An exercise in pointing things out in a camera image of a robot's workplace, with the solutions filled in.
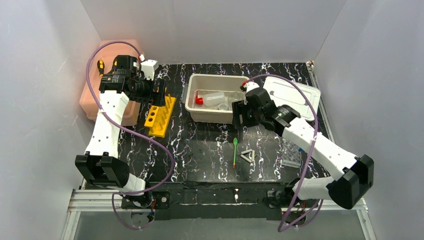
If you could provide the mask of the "round glass flask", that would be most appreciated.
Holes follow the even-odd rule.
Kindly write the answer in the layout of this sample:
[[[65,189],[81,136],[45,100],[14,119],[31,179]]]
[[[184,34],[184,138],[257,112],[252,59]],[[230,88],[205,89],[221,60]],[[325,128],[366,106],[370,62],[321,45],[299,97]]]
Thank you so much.
[[[232,102],[238,102],[238,101],[243,101],[244,100],[244,93],[243,92],[233,92],[230,97],[229,97],[229,101]]]

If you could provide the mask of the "yellow test tube rack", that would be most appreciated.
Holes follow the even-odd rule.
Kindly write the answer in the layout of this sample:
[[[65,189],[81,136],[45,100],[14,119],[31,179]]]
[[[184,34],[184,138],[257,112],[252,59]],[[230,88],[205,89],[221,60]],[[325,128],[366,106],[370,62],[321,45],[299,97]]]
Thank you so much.
[[[165,137],[176,101],[176,97],[168,94],[165,96],[164,106],[152,105],[150,107],[144,123],[144,127],[148,128],[149,136]]]

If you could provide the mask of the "white clay triangle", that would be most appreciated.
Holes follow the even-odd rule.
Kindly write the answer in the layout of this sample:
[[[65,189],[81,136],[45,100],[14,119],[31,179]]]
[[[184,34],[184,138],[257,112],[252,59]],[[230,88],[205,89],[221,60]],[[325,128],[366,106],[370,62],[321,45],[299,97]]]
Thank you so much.
[[[242,151],[240,154],[240,157],[248,162],[249,164],[253,163],[255,161],[256,153],[253,149]]]

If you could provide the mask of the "white bin lid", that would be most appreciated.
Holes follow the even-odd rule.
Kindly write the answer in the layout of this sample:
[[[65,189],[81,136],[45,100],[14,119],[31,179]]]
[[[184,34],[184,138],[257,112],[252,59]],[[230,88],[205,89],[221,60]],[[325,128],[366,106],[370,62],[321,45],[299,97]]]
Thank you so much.
[[[301,83],[295,83],[311,103],[315,113],[318,113],[321,91],[318,88]],[[285,80],[268,76],[263,88],[277,106],[288,105],[300,113],[307,121],[314,121],[314,115],[309,105],[299,91]]]

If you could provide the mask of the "red capped wash bottle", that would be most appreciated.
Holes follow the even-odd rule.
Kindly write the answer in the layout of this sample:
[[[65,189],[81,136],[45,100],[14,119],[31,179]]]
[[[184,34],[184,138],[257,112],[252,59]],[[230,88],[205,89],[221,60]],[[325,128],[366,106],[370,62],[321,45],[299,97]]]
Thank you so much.
[[[202,96],[199,95],[199,92],[196,92],[195,94],[195,100],[194,103],[199,106],[214,106],[223,104],[225,102],[225,94],[224,92],[213,92],[204,94]]]

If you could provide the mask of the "beige plastic bin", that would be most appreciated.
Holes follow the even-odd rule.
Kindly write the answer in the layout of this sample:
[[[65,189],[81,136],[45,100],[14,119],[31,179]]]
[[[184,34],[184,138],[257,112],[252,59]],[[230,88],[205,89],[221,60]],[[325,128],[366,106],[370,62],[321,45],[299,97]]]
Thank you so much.
[[[248,79],[246,76],[194,73],[185,88],[185,109],[195,122],[231,124],[232,103],[244,100],[240,86]]]

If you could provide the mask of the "white ceramic evaporating dish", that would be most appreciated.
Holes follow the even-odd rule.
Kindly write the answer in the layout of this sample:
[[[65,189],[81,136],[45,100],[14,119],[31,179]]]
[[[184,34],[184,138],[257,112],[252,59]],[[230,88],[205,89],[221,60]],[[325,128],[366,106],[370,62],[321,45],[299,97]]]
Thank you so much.
[[[219,111],[229,111],[230,106],[226,103],[221,103],[217,106],[217,110],[219,110]]]

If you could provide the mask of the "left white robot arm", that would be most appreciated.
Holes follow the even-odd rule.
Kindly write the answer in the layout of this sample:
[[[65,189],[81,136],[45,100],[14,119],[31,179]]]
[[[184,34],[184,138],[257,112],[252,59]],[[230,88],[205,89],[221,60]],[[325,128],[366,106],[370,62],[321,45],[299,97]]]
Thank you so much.
[[[128,163],[119,159],[118,143],[125,109],[130,101],[163,107],[165,81],[155,80],[158,63],[140,60],[131,55],[117,55],[110,71],[98,61],[99,94],[94,95],[98,106],[90,142],[84,154],[75,157],[75,166],[90,185],[119,191],[125,196],[141,197],[151,187],[130,172]]]

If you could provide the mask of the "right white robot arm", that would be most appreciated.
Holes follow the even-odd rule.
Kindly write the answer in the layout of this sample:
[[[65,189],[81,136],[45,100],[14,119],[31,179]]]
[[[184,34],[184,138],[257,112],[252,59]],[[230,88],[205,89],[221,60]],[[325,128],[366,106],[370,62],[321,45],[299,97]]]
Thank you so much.
[[[328,177],[293,180],[285,194],[295,202],[332,200],[343,209],[352,209],[374,183],[374,160],[342,149],[316,131],[292,107],[277,106],[262,87],[241,86],[244,100],[232,103],[236,127],[262,125],[266,130],[307,151],[329,173]]]

